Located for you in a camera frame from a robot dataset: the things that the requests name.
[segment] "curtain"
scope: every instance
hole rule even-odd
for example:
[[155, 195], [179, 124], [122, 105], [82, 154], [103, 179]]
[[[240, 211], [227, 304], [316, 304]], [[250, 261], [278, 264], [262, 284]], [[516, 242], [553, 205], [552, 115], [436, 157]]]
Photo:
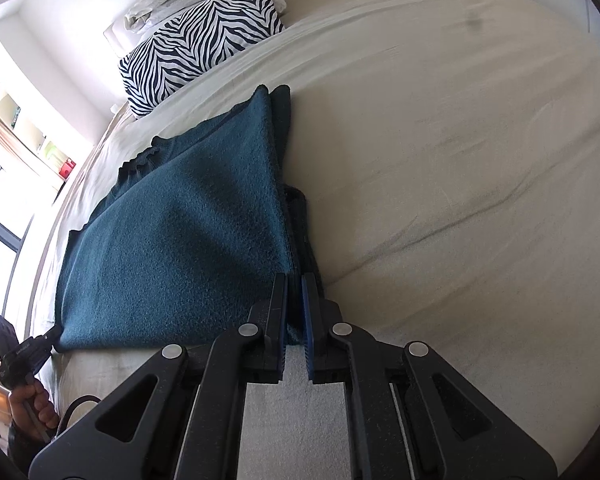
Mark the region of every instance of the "curtain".
[[64, 182], [62, 177], [31, 152], [0, 118], [0, 166], [21, 178], [41, 180], [55, 190]]

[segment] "white duvet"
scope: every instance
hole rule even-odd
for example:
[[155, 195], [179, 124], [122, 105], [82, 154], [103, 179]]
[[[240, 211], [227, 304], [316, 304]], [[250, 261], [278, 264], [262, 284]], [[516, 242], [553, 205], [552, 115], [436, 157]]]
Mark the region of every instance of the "white duvet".
[[[599, 48], [528, 0], [287, 3], [282, 34], [118, 117], [70, 191], [34, 331], [122, 162], [288, 84], [285, 179], [328, 297], [381, 340], [429, 342], [565, 468], [600, 423]], [[151, 354], [71, 352], [43, 376], [62, 409]], [[250, 389], [241, 478], [348, 478], [342, 389], [308, 384], [301, 354]]]

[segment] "metal rivet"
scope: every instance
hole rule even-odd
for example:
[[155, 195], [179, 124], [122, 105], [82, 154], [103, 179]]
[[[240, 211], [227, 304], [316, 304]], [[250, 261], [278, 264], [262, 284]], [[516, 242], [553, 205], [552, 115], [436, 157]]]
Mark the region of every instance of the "metal rivet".
[[162, 349], [162, 357], [166, 359], [175, 359], [180, 357], [182, 354], [182, 346], [180, 345], [167, 345]]
[[353, 331], [349, 323], [336, 323], [331, 330], [335, 335], [349, 335]]
[[416, 357], [424, 357], [429, 353], [429, 347], [420, 341], [416, 341], [409, 345], [409, 353]]
[[245, 337], [256, 335], [258, 333], [258, 326], [253, 323], [245, 323], [244, 325], [240, 325], [238, 333]]

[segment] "white bed sheet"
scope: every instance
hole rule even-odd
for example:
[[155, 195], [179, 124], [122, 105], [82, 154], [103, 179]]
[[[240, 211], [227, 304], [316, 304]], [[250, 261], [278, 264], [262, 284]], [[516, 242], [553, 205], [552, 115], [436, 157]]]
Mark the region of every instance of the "white bed sheet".
[[[68, 230], [124, 161], [288, 84], [285, 179], [328, 297], [381, 340], [429, 342], [565, 468], [600, 423], [599, 47], [528, 0], [287, 3], [284, 33], [118, 117], [71, 190], [34, 330]], [[62, 410], [152, 353], [70, 352], [43, 378]], [[283, 384], [250, 390], [242, 478], [348, 478], [342, 391], [303, 381], [291, 349]]]

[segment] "pillow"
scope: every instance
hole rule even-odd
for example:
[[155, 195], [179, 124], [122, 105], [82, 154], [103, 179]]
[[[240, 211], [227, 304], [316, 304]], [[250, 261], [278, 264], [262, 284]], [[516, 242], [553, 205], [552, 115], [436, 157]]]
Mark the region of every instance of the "pillow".
[[147, 115], [186, 83], [283, 29], [272, 0], [205, 0], [191, 7], [120, 60], [131, 111]]

